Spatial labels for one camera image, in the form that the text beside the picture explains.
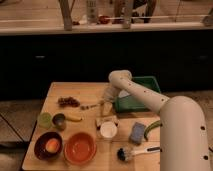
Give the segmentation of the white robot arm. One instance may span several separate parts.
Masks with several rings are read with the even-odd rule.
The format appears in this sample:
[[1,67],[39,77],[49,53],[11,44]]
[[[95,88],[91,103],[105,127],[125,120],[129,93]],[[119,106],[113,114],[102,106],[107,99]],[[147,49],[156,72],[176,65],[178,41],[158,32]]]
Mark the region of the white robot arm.
[[108,80],[106,101],[113,102],[125,90],[160,117],[160,171],[211,171],[205,116],[196,101],[137,84],[129,70],[112,71]]

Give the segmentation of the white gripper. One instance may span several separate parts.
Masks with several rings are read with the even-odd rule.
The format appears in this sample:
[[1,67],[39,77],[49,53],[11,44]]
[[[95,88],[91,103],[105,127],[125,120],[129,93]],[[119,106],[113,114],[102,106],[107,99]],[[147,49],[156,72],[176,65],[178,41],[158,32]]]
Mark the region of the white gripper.
[[103,92],[103,100],[107,101],[101,106],[101,116],[110,116],[112,114],[113,102],[116,100],[120,93],[120,89],[109,84]]

